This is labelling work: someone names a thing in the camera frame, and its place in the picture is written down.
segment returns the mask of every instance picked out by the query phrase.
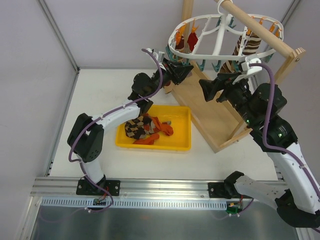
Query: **black mounting bracket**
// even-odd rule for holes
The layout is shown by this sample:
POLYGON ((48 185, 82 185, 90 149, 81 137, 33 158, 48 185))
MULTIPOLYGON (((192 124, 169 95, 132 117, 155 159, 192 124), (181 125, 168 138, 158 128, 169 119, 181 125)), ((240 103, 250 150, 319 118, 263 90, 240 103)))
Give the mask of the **black mounting bracket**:
MULTIPOLYGON (((106 189, 112 196, 119 196, 120 194, 121 182, 119 180, 103 179, 98 185, 106 189)), ((102 196, 105 192, 93 186, 86 178, 81 178, 78 181, 75 194, 81 196, 102 196)))

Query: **wooden dowel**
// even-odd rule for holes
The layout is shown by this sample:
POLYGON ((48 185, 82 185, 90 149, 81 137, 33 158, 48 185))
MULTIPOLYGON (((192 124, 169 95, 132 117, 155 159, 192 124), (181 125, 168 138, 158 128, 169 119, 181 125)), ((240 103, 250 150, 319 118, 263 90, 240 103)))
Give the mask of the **wooden dowel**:
POLYGON ((239 7, 234 5, 231 1, 225 0, 220 5, 227 12, 233 15, 241 23, 251 29, 255 34, 257 34, 263 41, 269 44, 273 49, 280 53, 283 57, 288 58, 290 54, 294 51, 290 46, 285 44, 279 38, 277 38, 273 33, 267 30, 265 27, 260 25, 256 20, 252 19, 248 14, 246 14, 239 7))

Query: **perforated metal strip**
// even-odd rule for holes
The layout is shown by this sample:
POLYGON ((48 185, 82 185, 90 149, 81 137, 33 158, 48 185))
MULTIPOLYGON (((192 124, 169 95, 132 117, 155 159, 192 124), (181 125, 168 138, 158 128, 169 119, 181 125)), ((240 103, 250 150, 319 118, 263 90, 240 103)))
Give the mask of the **perforated metal strip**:
MULTIPOLYGON (((94 205, 94 198, 85 197, 43 197, 42 206, 74 207, 74 208, 102 208, 94 205)), ((115 198, 112 208, 122 209, 193 209, 193 210, 222 210, 227 209, 223 200, 164 200, 164 199, 129 199, 115 198)))

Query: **orange clothespin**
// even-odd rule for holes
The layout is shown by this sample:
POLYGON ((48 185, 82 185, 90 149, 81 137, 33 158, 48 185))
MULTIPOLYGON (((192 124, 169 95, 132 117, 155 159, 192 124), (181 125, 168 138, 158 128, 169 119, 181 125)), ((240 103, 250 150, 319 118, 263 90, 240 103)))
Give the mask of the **orange clothespin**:
POLYGON ((175 41, 176 41, 176 46, 179 45, 180 41, 181 41, 181 37, 184 34, 186 29, 186 24, 184 24, 182 27, 179 28, 179 30, 177 31, 177 33, 175 34, 175 41))
POLYGON ((193 19, 191 33, 195 33, 199 26, 195 27, 196 19, 193 19))
POLYGON ((260 25, 262 25, 262 24, 264 23, 264 20, 265 20, 265 19, 266 19, 265 16, 263 16, 262 18, 260 18, 260 21, 259 21, 260 25))
POLYGON ((282 31, 282 29, 278 28, 277 31, 275 32, 275 36, 277 38, 280 38, 280 32, 282 31))
POLYGON ((248 31, 246 32, 246 35, 247 35, 247 36, 251 35, 251 32, 252 32, 251 29, 248 28, 248 31))
POLYGON ((276 24, 278 24, 277 21, 275 21, 275 22, 271 25, 271 27, 270 27, 270 29, 269 29, 269 31, 270 31, 271 33, 274 32, 274 30, 275 30, 275 28, 276 28, 276 24))

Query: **striped cloth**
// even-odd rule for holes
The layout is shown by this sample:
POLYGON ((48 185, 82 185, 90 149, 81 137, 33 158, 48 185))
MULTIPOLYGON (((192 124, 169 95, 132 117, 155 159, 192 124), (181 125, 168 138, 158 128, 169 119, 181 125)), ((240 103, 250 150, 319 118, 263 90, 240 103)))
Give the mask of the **striped cloth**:
MULTIPOLYGON (((261 38, 258 37, 254 32, 252 32, 249 36, 245 36, 246 42, 244 43, 244 49, 242 51, 242 55, 248 56, 251 54, 255 54, 260 46, 261 43, 261 38)), ((238 55, 239 53, 239 48, 241 44, 242 36, 239 37, 238 42, 236 43, 236 46, 233 51, 233 56, 238 55)), ((235 67, 233 66, 233 63, 231 60, 226 61, 221 69, 220 72, 221 74, 223 73, 235 73, 235 67)))

